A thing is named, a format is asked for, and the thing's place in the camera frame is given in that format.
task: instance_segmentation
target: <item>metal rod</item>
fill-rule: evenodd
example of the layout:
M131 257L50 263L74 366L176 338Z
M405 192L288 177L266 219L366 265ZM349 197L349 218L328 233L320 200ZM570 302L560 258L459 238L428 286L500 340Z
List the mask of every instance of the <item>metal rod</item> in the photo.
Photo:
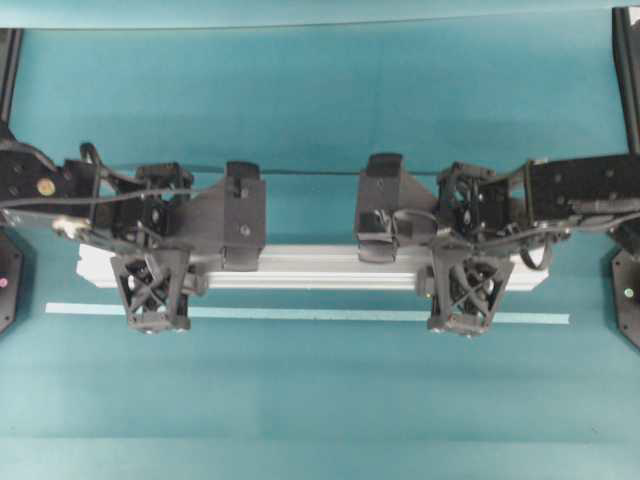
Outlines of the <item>metal rod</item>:
M78 275L98 287L116 287L111 252L81 245L79 253ZM529 270L519 257L513 261L509 290L531 290L548 276ZM417 270L430 264L431 252L424 247L400 248L394 263L375 264L359 261L355 245L268 245L258 271L212 272L209 288L406 291L415 289Z

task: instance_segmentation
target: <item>gold screw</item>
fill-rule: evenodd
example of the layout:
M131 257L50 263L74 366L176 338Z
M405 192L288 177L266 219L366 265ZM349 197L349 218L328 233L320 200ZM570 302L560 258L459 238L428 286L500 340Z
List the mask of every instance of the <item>gold screw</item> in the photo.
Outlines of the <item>gold screw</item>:
M40 195L44 197L50 197L51 195L56 193L56 184L53 183L49 178L41 178L40 180L38 180L36 186L38 187L38 192L40 192Z

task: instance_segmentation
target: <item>teal table surface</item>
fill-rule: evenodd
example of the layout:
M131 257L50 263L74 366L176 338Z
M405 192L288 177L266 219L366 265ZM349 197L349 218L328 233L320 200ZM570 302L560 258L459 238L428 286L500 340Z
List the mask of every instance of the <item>teal table surface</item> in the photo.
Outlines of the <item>teal table surface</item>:
M325 172L266 176L269 241L352 243L357 179L331 173L371 153L403 153L433 186L453 161L625 152L610 43L606 9L28 30L11 125L57 162L91 140L110 165L179 161L202 185L231 159ZM505 298L504 312L569 325L469 341L423 323L260 318L149 337L124 318L46 314L119 298L74 275L76 245L12 235L27 264L0 338L1 479L640 477L640 353L615 326L605 237L558 246L548 280ZM430 309L372 292L212 291L192 305Z

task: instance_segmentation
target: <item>white tape line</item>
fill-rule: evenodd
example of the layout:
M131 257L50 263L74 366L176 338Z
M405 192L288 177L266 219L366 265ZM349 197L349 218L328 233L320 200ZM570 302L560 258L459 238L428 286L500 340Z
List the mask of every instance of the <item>white tape line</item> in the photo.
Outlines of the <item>white tape line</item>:
M99 303L49 302L46 313L66 315L124 315L121 305ZM428 311L419 310L331 310L285 308L216 308L191 307L191 318L263 319L263 320L337 320L373 322L424 322ZM569 325L568 313L508 313L499 312L496 323L528 323L537 325Z

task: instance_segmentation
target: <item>black mounting plate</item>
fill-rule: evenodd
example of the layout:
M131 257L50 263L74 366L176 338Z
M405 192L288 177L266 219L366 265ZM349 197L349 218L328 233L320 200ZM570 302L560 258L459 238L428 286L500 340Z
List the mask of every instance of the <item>black mounting plate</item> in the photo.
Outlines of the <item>black mounting plate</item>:
M618 328L640 348L640 263L621 250L611 261Z
M22 259L22 252L0 232L0 333L16 318Z

